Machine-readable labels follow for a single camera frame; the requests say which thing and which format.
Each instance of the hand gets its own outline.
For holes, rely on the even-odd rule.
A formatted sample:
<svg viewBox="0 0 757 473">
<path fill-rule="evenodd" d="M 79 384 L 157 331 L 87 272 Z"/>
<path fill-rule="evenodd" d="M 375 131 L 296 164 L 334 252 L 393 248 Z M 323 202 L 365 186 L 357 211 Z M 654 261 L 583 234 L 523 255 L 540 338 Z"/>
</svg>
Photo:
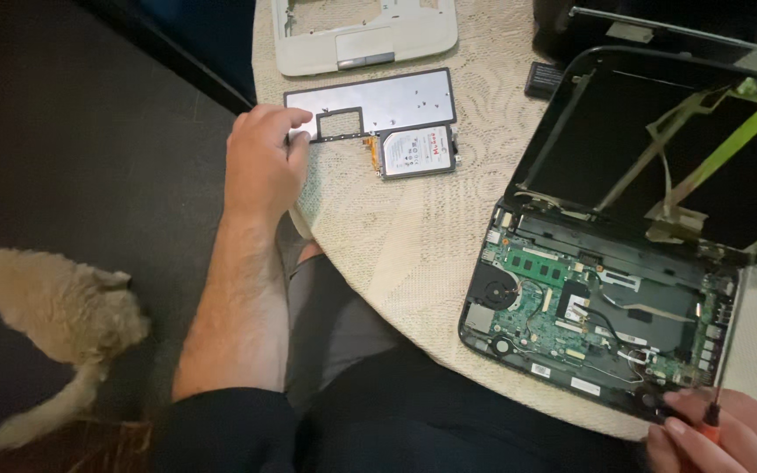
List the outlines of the hand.
<svg viewBox="0 0 757 473">
<path fill-rule="evenodd" d="M 665 402 L 698 425 L 713 393 L 710 389 L 665 393 Z M 675 417 L 651 425 L 647 455 L 656 473 L 757 473 L 757 401 L 724 389 L 720 396 L 720 446 Z"/>
<path fill-rule="evenodd" d="M 311 118 L 311 112 L 267 103 L 238 116 L 226 140 L 226 220 L 262 224 L 272 235 L 300 196 L 308 166 L 309 134 L 297 135 L 290 146 L 285 136 Z"/>
</svg>

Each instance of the table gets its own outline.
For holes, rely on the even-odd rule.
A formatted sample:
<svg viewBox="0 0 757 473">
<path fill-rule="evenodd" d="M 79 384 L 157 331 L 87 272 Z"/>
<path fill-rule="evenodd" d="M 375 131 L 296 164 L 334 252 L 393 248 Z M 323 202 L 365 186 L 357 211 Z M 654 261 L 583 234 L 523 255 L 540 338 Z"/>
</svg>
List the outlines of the table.
<svg viewBox="0 0 757 473">
<path fill-rule="evenodd" d="M 374 7 L 372 2 L 366 6 Z M 311 145 L 309 180 L 292 213 L 364 299 L 439 364 L 502 395 L 572 424 L 638 440 L 645 421 L 510 371 L 464 347 L 457 320 L 487 221 L 504 193 L 546 103 L 522 93 L 530 64 L 531 1 L 457 0 L 459 40 L 436 56 L 287 78 L 276 67 L 271 5 L 257 2 L 253 70 L 259 102 L 283 92 L 449 67 L 459 154 L 452 174 L 383 182 L 360 140 Z M 297 18 L 325 29 L 369 19 L 370 10 L 318 0 Z M 757 398 L 757 269 L 729 358 L 728 388 Z"/>
</svg>

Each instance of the person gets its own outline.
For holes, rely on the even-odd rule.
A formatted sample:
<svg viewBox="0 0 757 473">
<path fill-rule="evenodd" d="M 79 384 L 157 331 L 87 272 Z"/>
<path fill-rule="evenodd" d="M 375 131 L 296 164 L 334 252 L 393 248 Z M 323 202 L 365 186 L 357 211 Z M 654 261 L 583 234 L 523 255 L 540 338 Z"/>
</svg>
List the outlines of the person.
<svg viewBox="0 0 757 473">
<path fill-rule="evenodd" d="M 223 216 L 155 471 L 757 472 L 757 402 L 742 393 L 723 394 L 720 446 L 670 417 L 650 426 L 645 452 L 437 365 L 317 245 L 286 291 L 274 233 L 306 179 L 309 138 L 285 137 L 309 120 L 258 105 L 227 139 Z M 707 399 L 665 397 L 694 423 Z"/>
</svg>

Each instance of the dog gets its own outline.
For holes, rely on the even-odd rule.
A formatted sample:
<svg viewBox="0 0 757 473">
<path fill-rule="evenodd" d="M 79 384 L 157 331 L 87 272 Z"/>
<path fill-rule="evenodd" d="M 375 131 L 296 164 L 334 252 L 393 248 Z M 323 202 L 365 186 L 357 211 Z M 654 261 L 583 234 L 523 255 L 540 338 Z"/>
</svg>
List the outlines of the dog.
<svg viewBox="0 0 757 473">
<path fill-rule="evenodd" d="M 0 449 L 16 448 L 90 407 L 110 360 L 144 339 L 150 322 L 127 288 L 131 276 L 59 254 L 0 248 L 0 315 L 75 377 L 48 401 L 0 425 Z"/>
</svg>

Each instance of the open laptop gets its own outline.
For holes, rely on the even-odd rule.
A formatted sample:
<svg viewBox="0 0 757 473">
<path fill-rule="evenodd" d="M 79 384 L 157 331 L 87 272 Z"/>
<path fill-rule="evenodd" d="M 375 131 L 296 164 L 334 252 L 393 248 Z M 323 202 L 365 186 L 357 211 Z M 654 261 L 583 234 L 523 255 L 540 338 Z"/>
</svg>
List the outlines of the open laptop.
<svg viewBox="0 0 757 473">
<path fill-rule="evenodd" d="M 603 47 L 566 70 L 495 204 L 458 331 L 647 420 L 718 381 L 757 263 L 757 72 Z"/>
</svg>

